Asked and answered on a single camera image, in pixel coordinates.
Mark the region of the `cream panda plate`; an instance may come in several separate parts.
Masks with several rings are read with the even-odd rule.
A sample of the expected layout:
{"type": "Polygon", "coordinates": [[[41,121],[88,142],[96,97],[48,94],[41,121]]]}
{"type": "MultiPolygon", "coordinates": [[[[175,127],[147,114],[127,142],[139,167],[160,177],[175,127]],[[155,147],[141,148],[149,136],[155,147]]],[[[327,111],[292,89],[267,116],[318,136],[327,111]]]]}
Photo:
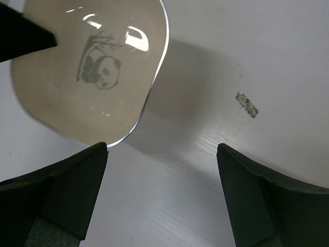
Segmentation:
{"type": "Polygon", "coordinates": [[[169,43],[162,1],[26,1],[23,16],[57,46],[11,62],[29,115],[86,145],[108,147],[137,126],[169,43]]]}

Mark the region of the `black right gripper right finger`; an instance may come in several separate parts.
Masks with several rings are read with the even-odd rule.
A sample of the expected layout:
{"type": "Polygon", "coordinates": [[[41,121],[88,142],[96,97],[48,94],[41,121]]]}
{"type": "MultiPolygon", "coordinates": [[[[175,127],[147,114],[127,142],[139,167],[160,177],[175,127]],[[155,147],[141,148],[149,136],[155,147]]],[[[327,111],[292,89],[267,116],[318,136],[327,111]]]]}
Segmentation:
{"type": "Polygon", "coordinates": [[[236,246],[328,246],[328,189],[261,165],[226,144],[217,164],[236,246]]]}

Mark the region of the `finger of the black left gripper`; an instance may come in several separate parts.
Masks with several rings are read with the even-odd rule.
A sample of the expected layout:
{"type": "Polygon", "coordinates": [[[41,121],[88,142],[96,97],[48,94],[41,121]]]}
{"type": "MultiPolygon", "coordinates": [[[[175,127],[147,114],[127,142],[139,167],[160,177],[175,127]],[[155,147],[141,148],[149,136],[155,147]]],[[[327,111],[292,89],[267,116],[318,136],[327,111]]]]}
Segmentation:
{"type": "Polygon", "coordinates": [[[1,4],[1,62],[56,47],[54,34],[1,4]]]}

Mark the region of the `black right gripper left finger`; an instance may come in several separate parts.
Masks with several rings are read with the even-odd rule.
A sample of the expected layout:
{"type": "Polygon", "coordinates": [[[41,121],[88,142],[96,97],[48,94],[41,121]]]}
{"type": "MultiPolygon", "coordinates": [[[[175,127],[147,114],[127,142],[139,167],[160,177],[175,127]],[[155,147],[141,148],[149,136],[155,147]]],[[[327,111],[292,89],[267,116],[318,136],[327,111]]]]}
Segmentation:
{"type": "Polygon", "coordinates": [[[1,246],[79,246],[108,158],[97,143],[62,161],[1,182],[1,246]]]}

